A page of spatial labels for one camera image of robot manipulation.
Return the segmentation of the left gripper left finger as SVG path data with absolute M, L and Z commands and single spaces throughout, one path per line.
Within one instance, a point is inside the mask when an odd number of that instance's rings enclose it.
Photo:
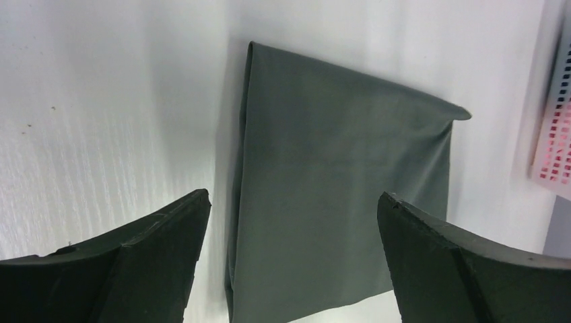
M 182 322 L 211 203 L 194 190 L 46 256 L 1 261 L 2 322 Z

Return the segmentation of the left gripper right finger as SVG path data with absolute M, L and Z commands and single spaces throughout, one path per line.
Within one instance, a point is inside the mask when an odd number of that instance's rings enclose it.
M 384 192 L 378 227 L 403 322 L 569 322 L 570 260 L 478 236 Z

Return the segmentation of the dark grey t-shirt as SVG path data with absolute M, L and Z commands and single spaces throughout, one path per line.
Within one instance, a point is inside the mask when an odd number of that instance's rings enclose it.
M 390 291 L 377 203 L 446 217 L 463 107 L 257 42 L 248 46 L 228 237 L 231 322 L 291 322 Z

